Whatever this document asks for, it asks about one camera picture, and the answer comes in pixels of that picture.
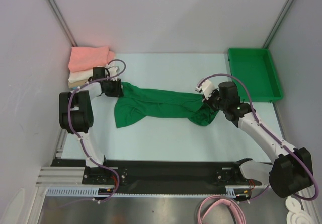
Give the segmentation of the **green t shirt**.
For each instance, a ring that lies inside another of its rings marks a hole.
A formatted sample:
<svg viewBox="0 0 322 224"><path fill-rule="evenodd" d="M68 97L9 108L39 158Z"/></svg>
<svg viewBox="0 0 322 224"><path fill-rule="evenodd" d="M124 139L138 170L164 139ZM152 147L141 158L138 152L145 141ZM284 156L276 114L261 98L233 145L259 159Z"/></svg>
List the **green t shirt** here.
<svg viewBox="0 0 322 224"><path fill-rule="evenodd" d="M114 107L117 128L133 125L145 117L187 118L198 126L210 125L218 111L194 93L144 89L128 82L122 83L123 96Z"/></svg>

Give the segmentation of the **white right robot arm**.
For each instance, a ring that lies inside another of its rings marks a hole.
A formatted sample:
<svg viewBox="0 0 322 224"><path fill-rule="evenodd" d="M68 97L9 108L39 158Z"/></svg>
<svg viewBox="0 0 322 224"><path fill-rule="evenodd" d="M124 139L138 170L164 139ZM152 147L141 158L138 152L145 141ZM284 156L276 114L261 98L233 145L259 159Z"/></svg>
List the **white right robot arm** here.
<svg viewBox="0 0 322 224"><path fill-rule="evenodd" d="M250 136L266 153L271 163L265 164L252 159L239 162L232 171L232 179L244 184L249 179L270 185L281 198L286 198L313 185L310 152L298 149L272 133L258 118L250 103L240 100L234 82L222 82L215 87L210 80L197 88L203 93L203 101L211 109L222 111L228 121Z"/></svg>

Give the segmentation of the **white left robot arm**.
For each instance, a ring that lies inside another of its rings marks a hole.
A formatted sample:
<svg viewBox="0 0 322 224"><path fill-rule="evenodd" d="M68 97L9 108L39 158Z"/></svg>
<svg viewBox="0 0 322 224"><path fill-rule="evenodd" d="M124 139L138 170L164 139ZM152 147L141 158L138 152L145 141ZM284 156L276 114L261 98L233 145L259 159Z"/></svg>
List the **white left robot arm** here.
<svg viewBox="0 0 322 224"><path fill-rule="evenodd" d="M98 149L92 127L94 114L91 101L102 94L108 97L123 96L120 71L116 66L93 68L93 75L73 91L59 94L59 124L68 134L75 136L85 155L87 167L95 168L93 177L99 183L107 183L111 171L103 165L104 154Z"/></svg>

